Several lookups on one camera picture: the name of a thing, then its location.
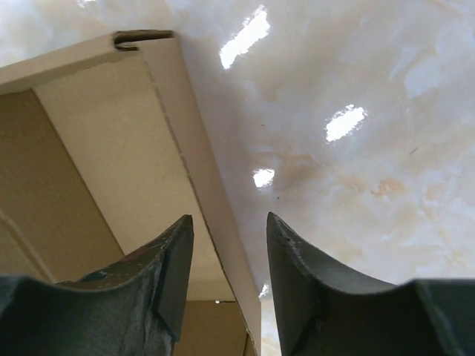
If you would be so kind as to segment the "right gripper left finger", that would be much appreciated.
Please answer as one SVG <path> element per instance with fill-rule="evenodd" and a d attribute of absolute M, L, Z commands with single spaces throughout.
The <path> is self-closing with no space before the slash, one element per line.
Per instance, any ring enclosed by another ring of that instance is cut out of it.
<path fill-rule="evenodd" d="M 180 340 L 193 219 L 77 281 L 1 276 L 3 355 L 171 355 Z"/>

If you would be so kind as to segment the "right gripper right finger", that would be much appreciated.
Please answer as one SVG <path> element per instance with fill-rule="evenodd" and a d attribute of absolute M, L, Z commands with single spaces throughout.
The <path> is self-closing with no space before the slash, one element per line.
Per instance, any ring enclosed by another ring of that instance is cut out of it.
<path fill-rule="evenodd" d="M 393 285 L 309 244 L 278 215 L 267 251 L 283 355 L 472 355 L 474 281 Z"/>

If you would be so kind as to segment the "brown cardboard box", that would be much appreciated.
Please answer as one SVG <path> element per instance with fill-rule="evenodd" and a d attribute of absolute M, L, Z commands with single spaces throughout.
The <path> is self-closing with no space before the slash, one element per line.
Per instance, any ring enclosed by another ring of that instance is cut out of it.
<path fill-rule="evenodd" d="M 259 355 L 261 304 L 176 35 L 117 31 L 1 69 L 1 276 L 77 281 L 185 215 L 171 355 Z"/>

